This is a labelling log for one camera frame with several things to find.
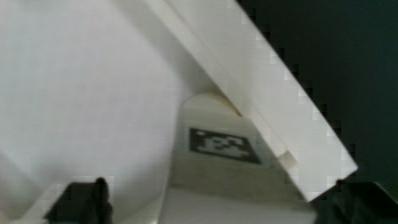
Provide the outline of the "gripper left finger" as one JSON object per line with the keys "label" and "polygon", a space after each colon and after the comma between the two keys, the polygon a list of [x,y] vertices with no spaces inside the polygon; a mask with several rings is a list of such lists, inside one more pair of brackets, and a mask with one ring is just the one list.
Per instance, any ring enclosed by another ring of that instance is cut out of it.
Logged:
{"label": "gripper left finger", "polygon": [[113,224],[110,190],[103,177],[73,182],[44,215],[48,224]]}

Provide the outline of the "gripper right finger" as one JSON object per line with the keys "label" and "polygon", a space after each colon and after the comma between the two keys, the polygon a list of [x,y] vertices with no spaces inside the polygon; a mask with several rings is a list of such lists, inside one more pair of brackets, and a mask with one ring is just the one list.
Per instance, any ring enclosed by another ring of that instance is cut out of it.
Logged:
{"label": "gripper right finger", "polygon": [[376,182],[344,182],[311,202],[314,224],[398,224],[398,201]]}

